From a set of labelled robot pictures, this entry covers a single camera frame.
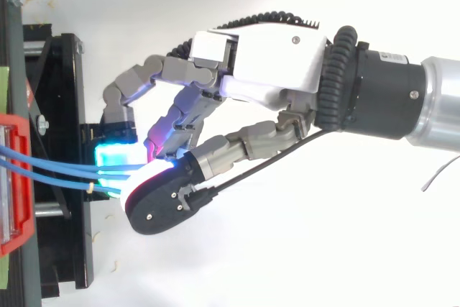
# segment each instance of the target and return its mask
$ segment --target silver metal cylinder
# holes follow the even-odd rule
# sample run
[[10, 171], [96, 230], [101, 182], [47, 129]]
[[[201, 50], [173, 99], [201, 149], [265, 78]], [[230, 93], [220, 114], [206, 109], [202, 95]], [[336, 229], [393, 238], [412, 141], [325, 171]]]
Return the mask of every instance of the silver metal cylinder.
[[42, 54], [45, 41], [26, 41], [24, 42], [24, 55], [26, 57], [37, 57]]
[[406, 138], [416, 146], [460, 151], [460, 61], [431, 57], [422, 66], [425, 99], [418, 123]]
[[63, 211], [59, 203], [55, 201], [35, 204], [35, 217], [54, 217], [62, 216]]

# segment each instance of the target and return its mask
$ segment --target black cable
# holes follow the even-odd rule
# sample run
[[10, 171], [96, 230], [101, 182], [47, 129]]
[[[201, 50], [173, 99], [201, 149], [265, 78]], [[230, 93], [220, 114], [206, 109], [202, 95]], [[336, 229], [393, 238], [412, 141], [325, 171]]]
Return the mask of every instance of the black cable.
[[445, 165], [441, 166], [441, 168], [439, 168], [436, 171], [435, 175], [433, 175], [431, 179], [428, 180], [428, 182], [425, 185], [423, 185], [423, 187], [421, 188], [422, 192], [425, 192], [426, 190], [428, 190], [428, 187], [430, 187], [431, 183], [438, 177], [438, 175], [441, 174], [444, 169], [446, 169], [451, 163], [453, 163], [458, 158], [460, 158], [460, 156], [454, 157], [452, 160], [448, 161]]
[[[298, 25], [300, 27], [307, 27], [311, 29], [318, 29], [319, 22], [306, 21], [301, 19], [299, 16], [294, 16], [290, 12], [265, 12], [264, 14], [252, 15], [246, 18], [241, 18], [236, 21], [230, 21], [227, 24], [217, 27], [217, 29], [231, 29], [237, 27], [244, 27], [246, 25], [271, 22], [271, 23], [286, 23], [291, 25]], [[171, 52], [166, 54], [167, 57], [174, 57], [187, 60], [189, 58], [190, 49], [192, 48], [192, 39], [185, 41], [183, 44], [178, 45]]]
[[344, 93], [344, 75], [357, 43], [358, 34], [353, 27], [338, 30], [333, 39], [331, 53], [326, 59], [318, 89], [317, 127], [337, 131], [341, 126], [340, 105]]
[[283, 157], [286, 157], [291, 152], [296, 151], [299, 147], [302, 147], [303, 145], [305, 145], [305, 144], [311, 142], [312, 140], [315, 140], [315, 139], [317, 139], [317, 138], [319, 138], [319, 137], [321, 137], [321, 136], [323, 136], [323, 135], [325, 135], [327, 133], [330, 133], [330, 132], [326, 131], [326, 130], [321, 130], [321, 131], [318, 131], [318, 132], [312, 134], [311, 136], [308, 136], [308, 137], [306, 137], [304, 139], [299, 140], [292, 147], [289, 147], [286, 150], [283, 150], [278, 155], [276, 155], [276, 156], [274, 156], [272, 158], [269, 158], [268, 160], [264, 161], [263, 163], [261, 163], [259, 165], [256, 165], [255, 167], [247, 170], [246, 172], [244, 172], [244, 173], [242, 173], [240, 175], [235, 176], [234, 178], [226, 181], [225, 183], [222, 183], [219, 186], [209, 188], [209, 194], [212, 197], [217, 196], [217, 194], [219, 192], [221, 192], [222, 190], [224, 190], [225, 188], [228, 188], [228, 187], [234, 185], [235, 183], [238, 183], [241, 180], [244, 180], [245, 178], [248, 178], [249, 176], [261, 171], [262, 169], [268, 167], [269, 165], [272, 165], [273, 163], [277, 162], [278, 160], [281, 160]]

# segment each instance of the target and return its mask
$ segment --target thin wire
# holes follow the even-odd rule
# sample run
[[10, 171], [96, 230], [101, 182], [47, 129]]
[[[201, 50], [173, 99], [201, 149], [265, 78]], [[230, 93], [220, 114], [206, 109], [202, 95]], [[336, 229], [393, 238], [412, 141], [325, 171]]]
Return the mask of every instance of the thin wire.
[[[31, 178], [33, 180], [39, 181], [41, 183], [46, 183], [48, 185], [55, 185], [55, 186], [59, 186], [63, 188], [72, 188], [75, 190], [85, 190], [85, 191], [89, 189], [89, 183], [79, 183], [75, 181], [50, 178], [49, 176], [40, 175], [40, 174], [31, 172], [30, 170], [26, 170], [24, 168], [18, 167], [17, 165], [13, 165], [12, 163], [6, 160], [3, 160], [3, 159], [0, 159], [0, 167], [4, 167], [6, 169], [11, 170], [12, 172], [18, 173], [20, 175], [23, 175], [27, 178]], [[103, 192], [103, 193], [108, 193], [108, 192], [116, 193], [116, 194], [121, 193], [121, 191], [117, 190], [116, 188], [103, 187], [99, 185], [95, 185], [93, 190], [95, 192]]]
[[431, 183], [438, 177], [438, 175], [441, 174], [443, 170], [445, 170], [452, 162], [454, 162], [458, 158], [460, 158], [460, 156], [454, 157], [452, 160], [448, 161], [445, 165], [442, 165], [441, 168], [439, 168], [436, 171], [436, 173], [431, 177], [431, 179], [428, 180], [425, 185], [423, 185], [423, 187], [421, 188], [422, 192], [425, 192], [426, 190], [428, 190], [428, 187], [430, 187]]
[[130, 170], [138, 170], [144, 166], [144, 165], [107, 165], [107, 166], [98, 167], [96, 165], [76, 165], [73, 163], [63, 163], [63, 162], [56, 162], [56, 161], [50, 161], [50, 160], [42, 160], [40, 158], [23, 155], [20, 152], [14, 151], [13, 149], [10, 149], [3, 145], [0, 145], [0, 153], [2, 153], [3, 156], [8, 156], [8, 157], [11, 157], [12, 155], [17, 155], [18, 158], [14, 158], [14, 160], [19, 160], [19, 161], [23, 161], [27, 163], [29, 163], [28, 160], [30, 160], [30, 163], [29, 163], [30, 165], [35, 165], [32, 162], [46, 162], [52, 165], [58, 165], [61, 167], [83, 170], [86, 172], [98, 172], [100, 170], [104, 172], [111, 172], [111, 171], [124, 172], [124, 171], [130, 171]]
[[217, 193], [221, 192], [225, 188], [228, 188], [228, 187], [234, 185], [235, 183], [238, 183], [239, 181], [241, 181], [241, 180], [243, 180], [245, 178], [248, 178], [249, 176], [261, 171], [262, 169], [268, 167], [269, 165], [272, 165], [273, 163], [277, 162], [278, 160], [281, 160], [285, 156], [289, 155], [291, 152], [296, 151], [299, 147], [301, 147], [301, 146], [311, 142], [312, 140], [317, 139], [317, 138], [319, 138], [319, 137], [321, 137], [321, 136], [323, 136], [325, 134], [328, 134], [328, 133], [330, 133], [330, 132], [326, 131], [326, 130], [321, 130], [321, 131], [318, 131], [318, 132], [312, 134], [311, 136], [308, 136], [308, 137], [306, 137], [304, 139], [301, 139], [300, 141], [295, 143], [292, 147], [289, 147], [286, 150], [283, 150], [278, 155], [276, 155], [276, 156], [264, 161], [263, 163], [261, 163], [259, 165], [256, 165], [255, 167], [247, 170], [246, 172], [244, 172], [244, 173], [242, 173], [240, 175], [235, 176], [234, 178], [226, 181], [225, 183], [222, 183], [219, 186], [214, 186], [214, 187], [209, 188], [209, 190], [210, 190], [209, 193], [212, 196], [216, 196]]
[[48, 160], [41, 160], [39, 158], [30, 157], [27, 155], [23, 155], [20, 152], [14, 151], [9, 149], [8, 147], [0, 146], [0, 154], [11, 158], [13, 160], [18, 160], [21, 162], [25, 162], [29, 165], [33, 165], [35, 167], [39, 167], [45, 170], [49, 170], [55, 173], [61, 173], [65, 175], [77, 176], [79, 178], [87, 178], [87, 179], [107, 179], [107, 180], [127, 180], [129, 175], [115, 175], [115, 174], [97, 174], [91, 173], [83, 170], [78, 170], [74, 168], [63, 167], [53, 161]]

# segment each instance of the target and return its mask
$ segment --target black coiled cable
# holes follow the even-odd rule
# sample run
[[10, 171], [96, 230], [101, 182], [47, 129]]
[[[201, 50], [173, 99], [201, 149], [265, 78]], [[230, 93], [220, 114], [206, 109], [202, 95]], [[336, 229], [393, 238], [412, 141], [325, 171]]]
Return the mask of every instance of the black coiled cable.
[[358, 34], [353, 27], [338, 30], [331, 52], [323, 68], [318, 90], [316, 126], [326, 131], [337, 131], [341, 126], [340, 104], [344, 93], [344, 74], [357, 43]]
[[[232, 29], [237, 27], [243, 27], [245, 25], [256, 24], [260, 22], [272, 22], [272, 23], [286, 23], [292, 25], [298, 25], [301, 27], [307, 27], [311, 29], [318, 29], [319, 22], [304, 21], [299, 16], [294, 16], [290, 12], [265, 12], [264, 14], [258, 14], [253, 16], [248, 16], [246, 18], [241, 18], [236, 21], [230, 21], [227, 24], [217, 27], [217, 29]], [[188, 59], [190, 54], [190, 49], [192, 47], [192, 39], [185, 41], [183, 44], [178, 45], [177, 48], [174, 48], [171, 52], [166, 54], [167, 57]]]

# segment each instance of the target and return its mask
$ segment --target gray joint housing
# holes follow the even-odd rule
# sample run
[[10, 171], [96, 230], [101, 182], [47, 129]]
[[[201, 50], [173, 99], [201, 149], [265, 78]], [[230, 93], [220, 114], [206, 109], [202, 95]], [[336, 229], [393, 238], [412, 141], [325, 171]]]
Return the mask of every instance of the gray joint housing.
[[155, 79], [163, 70], [163, 60], [162, 56], [152, 55], [143, 66], [135, 65], [123, 72], [104, 89], [103, 120], [106, 124], [134, 122], [134, 111], [128, 104], [155, 86]]
[[307, 136], [314, 111], [281, 111], [278, 123], [260, 122], [226, 136], [215, 136], [190, 152], [198, 161], [205, 180], [233, 168], [242, 160], [274, 157]]
[[128, 106], [155, 86], [155, 80], [190, 86], [213, 85], [217, 70], [197, 68], [191, 61], [161, 55], [149, 56], [144, 65], [135, 65], [119, 75], [103, 91], [106, 108], [105, 123], [134, 122], [134, 112]]
[[182, 89], [166, 116], [149, 130], [144, 144], [151, 158], [177, 158], [196, 146], [203, 121], [225, 101], [197, 86]]

